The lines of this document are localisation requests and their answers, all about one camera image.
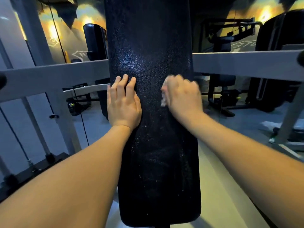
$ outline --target textured vinyl pad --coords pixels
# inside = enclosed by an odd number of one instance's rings
[[[125,146],[118,184],[132,227],[190,222],[201,212],[197,140],[161,107],[169,74],[192,79],[188,0],[105,0],[111,83],[137,78],[143,110]]]

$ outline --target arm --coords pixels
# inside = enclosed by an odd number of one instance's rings
[[[279,227],[304,227],[304,165],[204,114],[195,82],[178,75],[167,83],[162,90],[172,114],[214,151],[253,202]]]
[[[104,227],[121,156],[141,107],[127,75],[108,87],[112,128],[84,150],[40,174],[0,204],[1,227]]]

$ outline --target forearm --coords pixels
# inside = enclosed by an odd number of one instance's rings
[[[188,123],[190,132],[206,143],[247,195],[279,227],[304,227],[304,165],[205,114]]]
[[[30,181],[0,204],[2,227],[104,226],[130,134],[128,127],[114,126]]]

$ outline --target hand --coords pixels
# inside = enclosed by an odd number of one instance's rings
[[[198,84],[181,75],[168,76],[167,84],[161,90],[172,115],[186,128],[190,129],[193,119],[203,113],[201,92]]]
[[[122,80],[117,76],[112,87],[108,85],[108,118],[112,126],[127,126],[132,131],[139,125],[142,111],[139,97],[134,91],[136,78],[132,77],[129,84],[127,81],[128,76],[125,74]]]

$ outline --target padded backrest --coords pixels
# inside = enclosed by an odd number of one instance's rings
[[[142,119],[127,142],[118,184],[127,226],[190,222],[201,212],[197,140],[161,107],[170,74],[193,79],[188,0],[105,0],[111,83],[137,78]]]

